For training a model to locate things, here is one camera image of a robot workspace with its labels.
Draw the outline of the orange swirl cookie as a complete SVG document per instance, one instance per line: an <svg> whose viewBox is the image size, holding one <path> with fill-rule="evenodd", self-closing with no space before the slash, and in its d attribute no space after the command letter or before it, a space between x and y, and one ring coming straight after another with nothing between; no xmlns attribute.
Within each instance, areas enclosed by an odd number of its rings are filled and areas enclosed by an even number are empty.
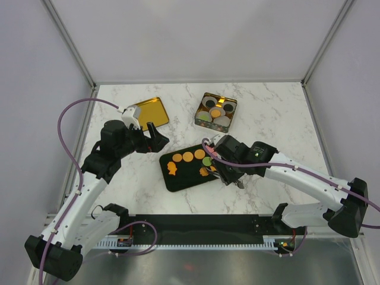
<svg viewBox="0 0 380 285"><path fill-rule="evenodd" d="M200 168L199 173L201 176L208 176L209 175L209 172L208 172L206 167Z"/></svg>

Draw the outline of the black round cookie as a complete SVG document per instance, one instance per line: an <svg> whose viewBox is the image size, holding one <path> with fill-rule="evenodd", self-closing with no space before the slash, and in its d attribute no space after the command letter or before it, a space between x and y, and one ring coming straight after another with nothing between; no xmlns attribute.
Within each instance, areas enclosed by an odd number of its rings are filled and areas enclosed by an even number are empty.
<svg viewBox="0 0 380 285"><path fill-rule="evenodd" d="M212 108L212 107L214 107L215 106L215 102L213 101L213 100L207 100L207 101L205 101L205 103L204 103L204 105L207 107L207 108Z"/></svg>
<svg viewBox="0 0 380 285"><path fill-rule="evenodd" d="M224 111L226 113L230 113L230 112L232 112L234 110L234 107L231 104L226 104L226 105L223 106L223 109L224 109Z"/></svg>

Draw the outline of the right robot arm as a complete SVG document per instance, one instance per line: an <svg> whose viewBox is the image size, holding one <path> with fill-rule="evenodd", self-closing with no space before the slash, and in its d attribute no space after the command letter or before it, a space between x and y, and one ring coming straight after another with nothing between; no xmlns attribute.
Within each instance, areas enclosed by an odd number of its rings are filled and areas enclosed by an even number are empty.
<svg viewBox="0 0 380 285"><path fill-rule="evenodd" d="M354 178L349 182L317 172L261 141L250 147L230 135L218 135L211 141L218 157L214 166L226 185L238 183L244 175L258 175L285 183L317 200L303 205L280 204L271 219L276 233L328 226L345 237L358 237L368 208L365 181Z"/></svg>

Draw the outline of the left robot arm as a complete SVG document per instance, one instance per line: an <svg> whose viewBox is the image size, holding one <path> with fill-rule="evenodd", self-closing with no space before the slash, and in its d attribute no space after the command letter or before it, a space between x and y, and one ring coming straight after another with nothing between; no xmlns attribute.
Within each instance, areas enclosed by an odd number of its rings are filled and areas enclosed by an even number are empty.
<svg viewBox="0 0 380 285"><path fill-rule="evenodd" d="M31 263L40 274L50 274L70 281L78 273L84 257L111 232L124 234L130 220L128 210L117 204L105 206L100 217L86 227L81 223L97 197L110 184L121 168L121 160L132 153L158 153L169 143L152 122L149 135L133 124L107 121L100 140L79 168L78 185L74 187L53 221L39 235L30 235L24 247Z"/></svg>

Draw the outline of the metal serving tongs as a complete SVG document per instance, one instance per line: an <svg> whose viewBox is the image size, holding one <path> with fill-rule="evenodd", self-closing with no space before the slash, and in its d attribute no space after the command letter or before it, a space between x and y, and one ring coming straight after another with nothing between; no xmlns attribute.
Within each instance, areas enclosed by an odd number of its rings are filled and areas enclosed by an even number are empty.
<svg viewBox="0 0 380 285"><path fill-rule="evenodd" d="M243 176L243 173L237 172L229 166L222 167L221 171L216 169L214 166L207 167L206 169L209 174L219 178L226 186L234 184L239 189L244 188L244 184L240 179Z"/></svg>

